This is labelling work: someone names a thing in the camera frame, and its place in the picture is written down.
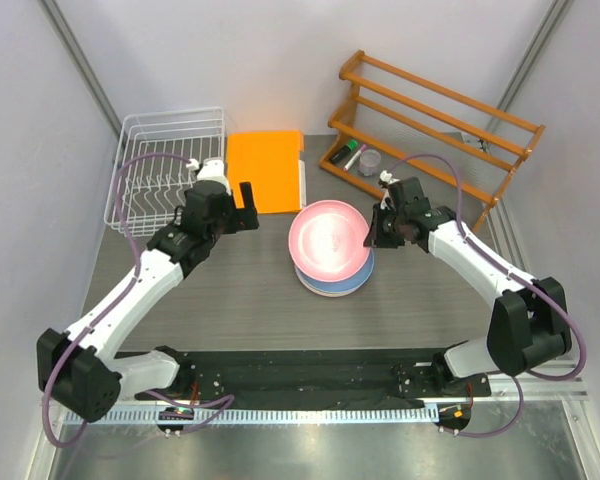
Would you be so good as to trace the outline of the pink plate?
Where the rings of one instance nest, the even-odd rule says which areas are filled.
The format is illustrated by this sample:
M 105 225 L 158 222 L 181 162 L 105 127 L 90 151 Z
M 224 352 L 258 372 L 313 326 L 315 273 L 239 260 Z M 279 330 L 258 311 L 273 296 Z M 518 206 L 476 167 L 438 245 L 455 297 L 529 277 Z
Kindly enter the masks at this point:
M 352 205 L 321 200 L 306 206 L 292 221 L 288 249 L 294 265 L 320 282 L 347 280 L 367 262 L 364 216 Z

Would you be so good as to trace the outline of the blue plate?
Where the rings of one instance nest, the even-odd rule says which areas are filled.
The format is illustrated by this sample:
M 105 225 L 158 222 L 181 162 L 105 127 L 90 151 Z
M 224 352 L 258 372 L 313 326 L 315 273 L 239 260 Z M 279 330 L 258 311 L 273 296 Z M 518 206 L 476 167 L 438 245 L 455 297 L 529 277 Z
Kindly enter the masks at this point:
M 370 252 L 365 264 L 351 277 L 338 282 L 323 282 L 304 274 L 298 267 L 295 273 L 302 285 L 321 296 L 337 298 L 349 295 L 358 290 L 371 276 L 375 266 L 374 253 Z

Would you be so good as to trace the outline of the yellow plate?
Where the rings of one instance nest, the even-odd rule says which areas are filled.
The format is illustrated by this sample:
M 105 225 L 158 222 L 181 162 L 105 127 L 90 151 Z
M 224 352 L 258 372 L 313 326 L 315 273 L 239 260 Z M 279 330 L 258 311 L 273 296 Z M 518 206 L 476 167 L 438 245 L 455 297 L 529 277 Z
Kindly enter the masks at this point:
M 343 281 L 338 282 L 324 282 L 316 280 L 312 277 L 301 272 L 299 269 L 295 269 L 296 276 L 303 286 L 308 290 L 319 290 L 324 292 L 345 292 L 350 290 L 358 290 L 368 280 L 368 275 L 354 275 Z

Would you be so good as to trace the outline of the purple plate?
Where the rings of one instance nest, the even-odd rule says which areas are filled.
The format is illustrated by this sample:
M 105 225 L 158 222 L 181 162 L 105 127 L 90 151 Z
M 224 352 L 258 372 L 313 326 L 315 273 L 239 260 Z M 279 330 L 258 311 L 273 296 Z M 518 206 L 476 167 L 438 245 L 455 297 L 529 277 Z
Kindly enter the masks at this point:
M 345 292 L 324 292 L 324 291 L 319 291 L 319 290 L 310 290 L 310 292 L 315 295 L 318 295 L 320 297 L 337 299 L 337 298 L 344 298 L 344 297 L 350 296 L 350 295 L 356 293 L 357 290 L 350 290 L 350 291 L 345 291 Z

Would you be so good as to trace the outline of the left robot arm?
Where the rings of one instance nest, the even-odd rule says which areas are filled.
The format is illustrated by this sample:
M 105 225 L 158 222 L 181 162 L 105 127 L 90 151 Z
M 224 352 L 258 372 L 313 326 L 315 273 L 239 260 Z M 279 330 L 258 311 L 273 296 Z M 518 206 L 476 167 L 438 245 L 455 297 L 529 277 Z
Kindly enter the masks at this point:
M 140 265 L 91 312 L 64 332 L 47 329 L 36 345 L 38 382 L 51 398 L 92 423 L 114 404 L 148 390 L 185 397 L 194 382 L 191 360 L 161 346 L 147 354 L 117 352 L 153 306 L 206 260 L 220 236 L 259 226 L 250 183 L 243 205 L 219 182 L 202 180 L 185 193 L 175 218 L 158 230 Z

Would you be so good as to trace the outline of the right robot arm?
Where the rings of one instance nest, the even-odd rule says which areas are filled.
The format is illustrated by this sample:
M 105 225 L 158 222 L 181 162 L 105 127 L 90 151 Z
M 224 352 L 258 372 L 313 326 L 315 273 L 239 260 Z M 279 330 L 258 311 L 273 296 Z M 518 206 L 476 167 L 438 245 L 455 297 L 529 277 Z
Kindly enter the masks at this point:
M 382 172 L 382 200 L 373 207 L 364 241 L 372 248 L 413 244 L 458 273 L 491 309 L 485 336 L 434 355 L 431 380 L 452 395 L 468 378 L 500 371 L 511 377 L 568 353 L 564 289 L 555 279 L 538 280 L 488 248 L 448 207 L 434 208 L 420 181 Z

